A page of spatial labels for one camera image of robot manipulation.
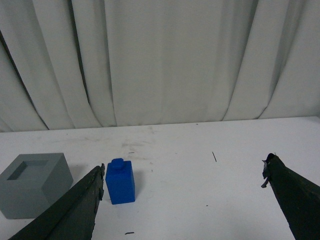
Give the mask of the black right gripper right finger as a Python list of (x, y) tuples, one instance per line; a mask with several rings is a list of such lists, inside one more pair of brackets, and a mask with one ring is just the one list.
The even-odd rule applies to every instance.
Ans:
[(270, 184), (289, 228), (296, 240), (320, 238), (320, 187), (286, 167), (281, 159), (269, 153), (263, 161), (262, 176)]

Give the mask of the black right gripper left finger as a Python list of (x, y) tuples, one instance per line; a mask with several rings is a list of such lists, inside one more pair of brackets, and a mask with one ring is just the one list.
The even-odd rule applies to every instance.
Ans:
[(94, 167), (11, 240), (90, 240), (104, 195), (105, 165)]

